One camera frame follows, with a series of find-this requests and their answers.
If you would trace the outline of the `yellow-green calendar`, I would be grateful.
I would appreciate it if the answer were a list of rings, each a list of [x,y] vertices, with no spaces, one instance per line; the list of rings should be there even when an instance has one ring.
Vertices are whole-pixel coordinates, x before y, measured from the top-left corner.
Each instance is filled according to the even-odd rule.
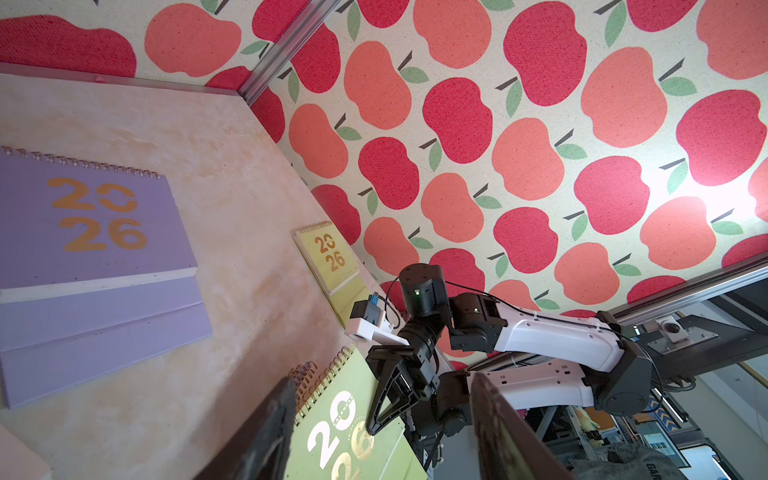
[[[293,240],[345,327],[354,303],[367,300],[371,293],[360,275],[360,266],[351,247],[330,221],[296,230]]]
[[[339,351],[296,414],[284,478],[425,479],[397,419],[371,435],[377,382],[356,347]]]

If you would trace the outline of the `purple calendar back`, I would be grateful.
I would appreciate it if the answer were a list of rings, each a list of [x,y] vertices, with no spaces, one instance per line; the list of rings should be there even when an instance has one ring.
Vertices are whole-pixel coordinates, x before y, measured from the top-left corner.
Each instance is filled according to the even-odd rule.
[[[197,267],[163,175],[3,147],[7,406],[209,337]]]

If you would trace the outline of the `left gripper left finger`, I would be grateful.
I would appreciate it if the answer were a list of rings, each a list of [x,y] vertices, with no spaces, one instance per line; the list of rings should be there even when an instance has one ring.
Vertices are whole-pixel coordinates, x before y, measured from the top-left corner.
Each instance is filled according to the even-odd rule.
[[[286,376],[194,479],[283,479],[296,406],[296,383]]]

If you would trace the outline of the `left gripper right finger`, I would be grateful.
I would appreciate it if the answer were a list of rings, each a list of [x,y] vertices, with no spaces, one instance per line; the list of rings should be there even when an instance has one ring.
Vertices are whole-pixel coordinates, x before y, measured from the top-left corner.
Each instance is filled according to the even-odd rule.
[[[470,397],[481,478],[557,480],[572,477],[491,380],[475,377]]]

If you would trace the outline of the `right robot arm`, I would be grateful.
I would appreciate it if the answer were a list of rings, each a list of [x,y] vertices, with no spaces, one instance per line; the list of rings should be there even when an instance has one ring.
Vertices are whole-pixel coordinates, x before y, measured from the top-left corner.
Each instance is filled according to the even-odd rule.
[[[397,343],[375,346],[366,358],[378,381],[366,420],[372,436],[396,419],[410,420],[417,440],[458,433],[473,422],[473,380],[489,381],[514,412],[571,405],[632,416],[649,402],[659,377],[655,363],[607,312],[586,319],[541,315],[470,287],[450,296],[452,284],[438,265],[409,265],[398,280],[410,318]],[[519,352],[543,361],[440,374],[433,360],[442,334],[455,350]]]

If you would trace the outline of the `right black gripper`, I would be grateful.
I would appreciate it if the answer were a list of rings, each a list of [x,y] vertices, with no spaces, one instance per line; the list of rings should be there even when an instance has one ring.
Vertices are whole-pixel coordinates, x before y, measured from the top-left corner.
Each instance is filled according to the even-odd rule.
[[[437,392],[440,380],[433,364],[437,341],[445,328],[436,317],[409,320],[398,336],[405,345],[370,349],[366,362],[377,380],[366,431],[375,436],[392,421],[405,415]]]

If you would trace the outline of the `yellow-green calendar back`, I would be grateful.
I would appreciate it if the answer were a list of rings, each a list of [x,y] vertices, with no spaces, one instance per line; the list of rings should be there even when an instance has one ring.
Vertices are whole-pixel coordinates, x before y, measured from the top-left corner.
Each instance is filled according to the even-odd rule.
[[[377,382],[356,347],[339,351],[296,414],[284,478],[425,479],[397,419],[371,435]]]

